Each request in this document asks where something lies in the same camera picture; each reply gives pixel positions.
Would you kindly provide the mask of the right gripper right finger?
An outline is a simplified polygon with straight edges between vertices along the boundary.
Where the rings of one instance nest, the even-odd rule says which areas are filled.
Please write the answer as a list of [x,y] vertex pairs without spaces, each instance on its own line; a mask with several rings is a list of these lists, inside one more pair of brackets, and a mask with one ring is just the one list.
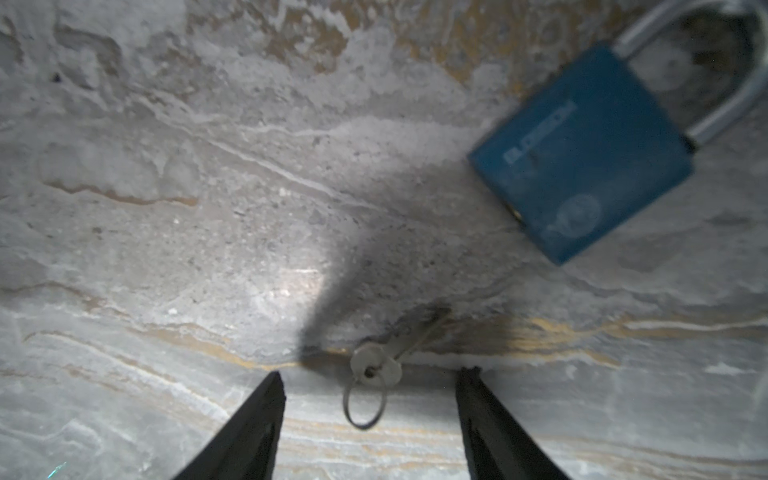
[[480,368],[458,372],[456,401],[472,479],[568,479],[485,385]]

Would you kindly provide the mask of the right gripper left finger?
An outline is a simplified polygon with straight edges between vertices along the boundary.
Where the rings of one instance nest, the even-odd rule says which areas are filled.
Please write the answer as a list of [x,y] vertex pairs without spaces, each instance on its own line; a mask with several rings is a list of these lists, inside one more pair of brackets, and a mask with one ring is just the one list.
[[271,372],[175,479],[270,479],[285,405],[281,375]]

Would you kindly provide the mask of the silver key with ring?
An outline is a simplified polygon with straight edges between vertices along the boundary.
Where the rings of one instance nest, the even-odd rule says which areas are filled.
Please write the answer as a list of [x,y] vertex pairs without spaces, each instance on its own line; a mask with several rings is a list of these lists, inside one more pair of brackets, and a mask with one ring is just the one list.
[[[350,357],[351,380],[344,388],[342,410],[354,428],[366,431],[375,427],[382,418],[389,392],[403,377],[403,363],[450,318],[452,308],[437,305],[426,311],[423,320],[411,324],[407,332],[392,336],[385,343],[365,342]],[[351,413],[351,396],[356,387],[372,388],[380,393],[376,414],[366,422],[357,422]]]

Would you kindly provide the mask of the blue padlock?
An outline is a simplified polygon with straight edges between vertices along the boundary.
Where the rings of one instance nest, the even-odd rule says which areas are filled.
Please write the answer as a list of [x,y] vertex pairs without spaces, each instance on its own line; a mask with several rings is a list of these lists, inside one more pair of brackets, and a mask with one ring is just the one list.
[[698,11],[752,20],[750,44],[766,47],[763,1],[664,1],[614,42],[579,56],[469,153],[483,183],[552,263],[568,262],[683,182],[694,153],[766,88],[761,50],[723,102],[686,129],[674,125],[629,61]]

